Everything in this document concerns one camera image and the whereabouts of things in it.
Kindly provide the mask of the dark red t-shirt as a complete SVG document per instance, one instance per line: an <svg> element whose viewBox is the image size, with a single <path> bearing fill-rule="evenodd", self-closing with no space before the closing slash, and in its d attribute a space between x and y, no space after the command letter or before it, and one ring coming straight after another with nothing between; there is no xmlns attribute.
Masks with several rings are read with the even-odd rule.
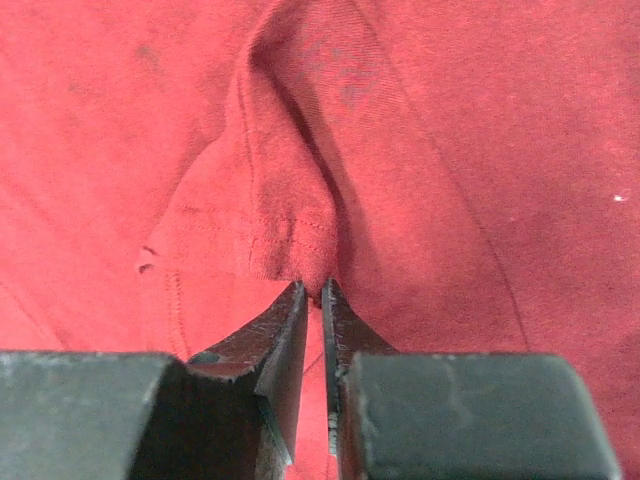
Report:
<svg viewBox="0 0 640 480"><path fill-rule="evenodd" d="M2 3L3 348L188 358L331 277L564 356L637 478L638 3Z"/></svg>

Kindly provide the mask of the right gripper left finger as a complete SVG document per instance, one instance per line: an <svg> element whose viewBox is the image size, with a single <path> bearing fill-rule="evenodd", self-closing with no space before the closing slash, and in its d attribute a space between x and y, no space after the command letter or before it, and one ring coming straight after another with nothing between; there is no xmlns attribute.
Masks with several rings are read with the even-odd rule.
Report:
<svg viewBox="0 0 640 480"><path fill-rule="evenodd" d="M294 461L307 295L181 361L5 351L5 479L281 479Z"/></svg>

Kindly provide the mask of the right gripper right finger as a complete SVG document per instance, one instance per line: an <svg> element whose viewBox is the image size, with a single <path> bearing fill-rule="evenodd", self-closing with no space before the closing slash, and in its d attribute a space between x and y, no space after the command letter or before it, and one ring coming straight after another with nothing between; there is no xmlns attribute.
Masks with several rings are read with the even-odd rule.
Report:
<svg viewBox="0 0 640 480"><path fill-rule="evenodd" d="M402 353L322 291L329 451L342 479L619 479L589 390L562 357Z"/></svg>

